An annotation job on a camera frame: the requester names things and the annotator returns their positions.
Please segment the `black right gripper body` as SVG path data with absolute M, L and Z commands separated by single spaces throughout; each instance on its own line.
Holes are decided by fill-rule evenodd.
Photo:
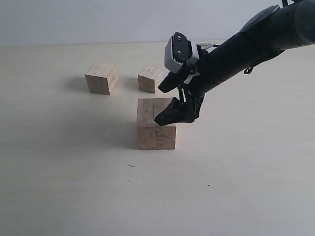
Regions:
M 199 59 L 189 76 L 179 85 L 180 100 L 177 101 L 177 123 L 192 123 L 199 118 L 205 94 L 221 84 L 213 76 L 214 70 L 207 61 L 210 55 L 204 49 L 198 50 Z

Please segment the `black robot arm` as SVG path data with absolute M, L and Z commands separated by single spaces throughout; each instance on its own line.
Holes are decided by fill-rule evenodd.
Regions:
M 167 76 L 158 89 L 177 89 L 179 96 L 155 116 L 160 126 L 192 123 L 198 117 L 204 96 L 240 72 L 250 74 L 259 64 L 284 51 L 315 42 L 315 3 L 312 0 L 283 1 L 252 17 L 236 34 L 221 44 L 197 44 L 180 32 L 168 40 L 164 65 Z

